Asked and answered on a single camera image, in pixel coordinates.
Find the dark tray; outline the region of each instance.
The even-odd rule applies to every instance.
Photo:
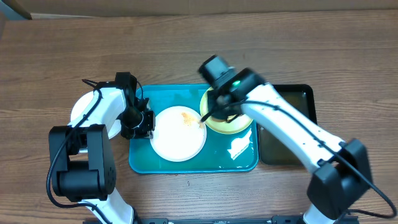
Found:
[[[278,93],[294,108],[303,113],[315,124],[315,102],[309,85],[274,85]],[[261,162],[269,165],[300,165],[299,159],[269,131],[257,125],[259,154]]]

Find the blue tray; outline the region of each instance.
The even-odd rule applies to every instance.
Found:
[[[155,114],[172,106],[186,106],[200,114],[200,99],[208,88],[207,84],[142,87],[144,97],[149,97],[149,106]],[[141,90],[138,89],[136,94],[141,97]],[[236,134],[220,134],[209,127],[206,130],[203,149],[195,157],[183,162],[170,162],[158,156],[149,139],[132,139],[130,166],[140,174],[191,174],[244,172],[257,165],[259,153],[256,122],[253,121],[249,127]]]

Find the table surface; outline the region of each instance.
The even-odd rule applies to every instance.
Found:
[[[143,85],[203,83],[213,54],[272,83],[309,84],[318,123],[368,147],[375,183],[398,203],[398,11],[287,12],[7,22],[0,41],[0,220],[81,223],[45,193],[48,132],[66,125],[90,88],[130,71]],[[129,141],[111,140],[116,187],[141,217],[251,218],[299,214],[310,202],[302,167],[230,174],[138,175]],[[390,213],[372,191],[354,208]],[[360,216],[361,223],[394,223]]]

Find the yellow plate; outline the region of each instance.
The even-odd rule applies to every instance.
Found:
[[[204,116],[208,113],[208,107],[207,107],[207,92],[209,90],[213,90],[212,87],[210,87],[205,94],[203,94],[201,100],[200,100],[200,116]],[[246,115],[242,115],[235,120],[233,120],[230,123],[227,123],[226,121],[223,122],[217,122],[212,119],[212,117],[209,117],[205,123],[206,125],[211,128],[212,130],[221,133],[221,134],[235,134],[240,131],[245,130],[251,123],[253,119],[249,118]]]

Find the white plate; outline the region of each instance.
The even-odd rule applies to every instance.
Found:
[[[156,116],[154,137],[150,144],[168,161],[182,162],[197,155],[206,141],[206,126],[200,115],[185,106],[173,106]]]

